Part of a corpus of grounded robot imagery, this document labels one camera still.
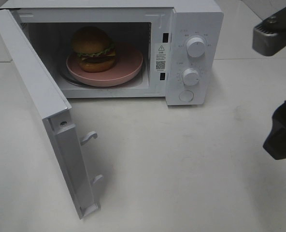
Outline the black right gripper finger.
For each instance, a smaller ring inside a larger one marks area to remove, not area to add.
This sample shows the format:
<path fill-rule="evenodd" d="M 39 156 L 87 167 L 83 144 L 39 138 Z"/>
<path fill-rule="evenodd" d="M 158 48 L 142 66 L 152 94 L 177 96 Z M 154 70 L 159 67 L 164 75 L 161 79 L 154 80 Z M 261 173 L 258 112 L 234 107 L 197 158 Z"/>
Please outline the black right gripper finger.
<path fill-rule="evenodd" d="M 272 115 L 272 129 L 263 148 L 275 159 L 286 159 L 286 101 Z"/>

